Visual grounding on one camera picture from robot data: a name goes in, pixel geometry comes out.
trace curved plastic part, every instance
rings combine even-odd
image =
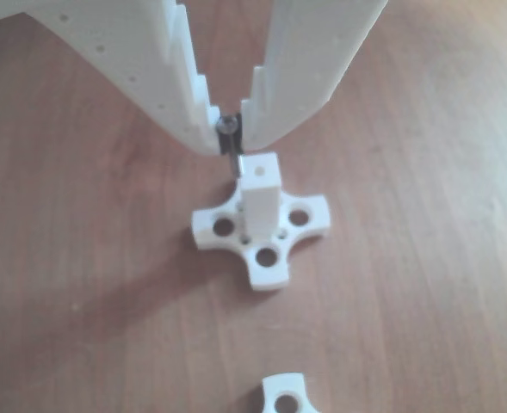
[[[274,153],[244,157],[244,166],[246,173],[227,202],[194,211],[194,240],[200,250],[230,250],[241,256],[253,290],[283,288],[289,283],[289,251],[304,238],[327,234],[331,226],[330,208],[323,195],[297,197],[281,191]],[[258,167],[263,168],[264,175],[257,176]],[[292,211],[304,212],[308,220],[295,225],[289,218]],[[232,233],[221,236],[215,232],[214,225],[219,219],[232,222]],[[257,259],[261,250],[273,251],[274,263],[263,265]]]
[[[275,0],[264,65],[242,101],[243,146],[270,145],[330,100],[387,0]]]
[[[282,396],[294,398],[297,412],[318,413],[306,395],[305,377],[301,373],[282,373],[263,379],[263,413],[276,413],[276,402]]]
[[[175,0],[69,0],[28,13],[79,52],[192,151],[219,154],[186,8]]]

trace wooden table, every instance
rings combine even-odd
[[[225,111],[270,1],[189,6]],[[507,413],[507,1],[391,0],[331,102],[271,148],[328,238],[253,293],[198,252],[232,191],[24,15],[0,21],[0,412],[254,412],[301,371],[323,412]]]

